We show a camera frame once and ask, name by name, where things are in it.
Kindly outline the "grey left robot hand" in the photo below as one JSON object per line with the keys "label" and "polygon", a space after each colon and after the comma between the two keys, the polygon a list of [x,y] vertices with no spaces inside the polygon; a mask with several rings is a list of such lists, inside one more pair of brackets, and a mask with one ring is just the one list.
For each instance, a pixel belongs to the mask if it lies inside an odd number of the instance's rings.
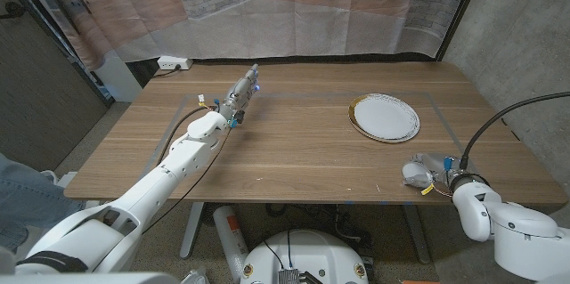
{"label": "grey left robot hand", "polygon": [[239,124],[243,120],[245,108],[255,92],[260,87],[257,83],[257,64],[254,64],[245,74],[232,86],[219,107],[219,113],[228,120],[229,123],[237,121]]}

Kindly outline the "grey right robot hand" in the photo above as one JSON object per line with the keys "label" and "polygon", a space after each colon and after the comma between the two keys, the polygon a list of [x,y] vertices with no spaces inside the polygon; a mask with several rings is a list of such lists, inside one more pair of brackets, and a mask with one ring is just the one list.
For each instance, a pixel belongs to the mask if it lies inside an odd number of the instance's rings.
{"label": "grey right robot hand", "polygon": [[421,189],[422,195],[436,191],[450,197],[471,179],[460,170],[460,160],[442,153],[417,153],[402,167],[403,184]]}

